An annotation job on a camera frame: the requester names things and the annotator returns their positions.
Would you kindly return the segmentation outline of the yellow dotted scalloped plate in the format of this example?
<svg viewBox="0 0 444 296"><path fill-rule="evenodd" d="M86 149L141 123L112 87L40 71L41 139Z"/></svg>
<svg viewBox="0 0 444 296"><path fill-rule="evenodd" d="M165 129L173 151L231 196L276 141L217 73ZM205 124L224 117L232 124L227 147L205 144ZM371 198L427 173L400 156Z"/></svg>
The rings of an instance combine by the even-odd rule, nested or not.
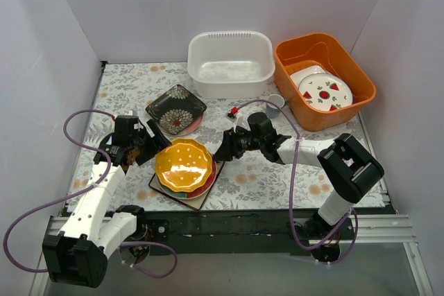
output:
<svg viewBox="0 0 444 296"><path fill-rule="evenodd" d="M194 139L176 138L155 156L155 174L174 192L192 192L212 174L212 154Z"/></svg>

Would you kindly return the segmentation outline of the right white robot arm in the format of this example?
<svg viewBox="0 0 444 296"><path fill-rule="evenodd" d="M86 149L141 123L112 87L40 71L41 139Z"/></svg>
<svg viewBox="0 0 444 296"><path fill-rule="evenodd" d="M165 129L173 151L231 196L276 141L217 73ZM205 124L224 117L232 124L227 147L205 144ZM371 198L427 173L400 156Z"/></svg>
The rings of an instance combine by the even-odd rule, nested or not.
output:
<svg viewBox="0 0 444 296"><path fill-rule="evenodd" d="M333 186L327 200L299 228L305 236L333 237L341 219L384 176L382 165L351 134L321 141L298 140L277 133L263 112L251 114L248 124L248 130L233 127L223 132L221 145L213 154L217 162L230 162L257 150L272 163L321 168Z"/></svg>

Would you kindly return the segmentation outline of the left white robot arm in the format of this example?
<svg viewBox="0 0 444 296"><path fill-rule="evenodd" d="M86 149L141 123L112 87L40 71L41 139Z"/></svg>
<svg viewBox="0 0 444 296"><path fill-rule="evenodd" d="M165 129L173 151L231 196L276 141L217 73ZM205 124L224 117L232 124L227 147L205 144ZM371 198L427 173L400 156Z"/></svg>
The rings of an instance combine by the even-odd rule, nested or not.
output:
<svg viewBox="0 0 444 296"><path fill-rule="evenodd" d="M143 124L134 115L114 118L114 131L95 148L86 192L60 231L44 237L42 251L51 281L96 288L115 250L149 250L149 227L141 207L121 206L108 223L102 221L129 167L153 159L170 144L153 120Z"/></svg>

